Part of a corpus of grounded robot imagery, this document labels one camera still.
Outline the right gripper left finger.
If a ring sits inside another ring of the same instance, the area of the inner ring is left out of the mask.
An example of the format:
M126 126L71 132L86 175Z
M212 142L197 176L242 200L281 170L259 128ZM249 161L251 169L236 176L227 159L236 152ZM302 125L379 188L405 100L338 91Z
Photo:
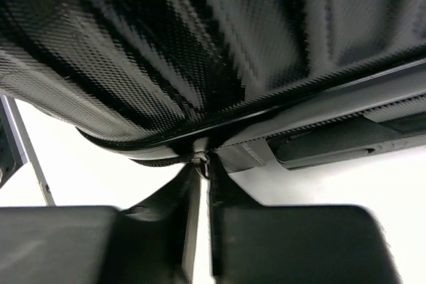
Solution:
M191 283L200 180L192 164L127 210L1 209L2 283Z

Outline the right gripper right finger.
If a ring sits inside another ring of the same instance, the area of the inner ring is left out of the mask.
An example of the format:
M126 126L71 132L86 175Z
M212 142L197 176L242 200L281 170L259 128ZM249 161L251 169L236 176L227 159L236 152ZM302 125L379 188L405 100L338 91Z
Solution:
M399 283L377 222L352 205L263 206L210 159L217 283Z

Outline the black hard-shell suitcase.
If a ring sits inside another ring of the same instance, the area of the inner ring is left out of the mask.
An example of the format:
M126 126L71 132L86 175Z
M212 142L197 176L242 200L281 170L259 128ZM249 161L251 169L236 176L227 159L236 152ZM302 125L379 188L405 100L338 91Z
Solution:
M129 158L425 143L425 0L1 0L1 92Z

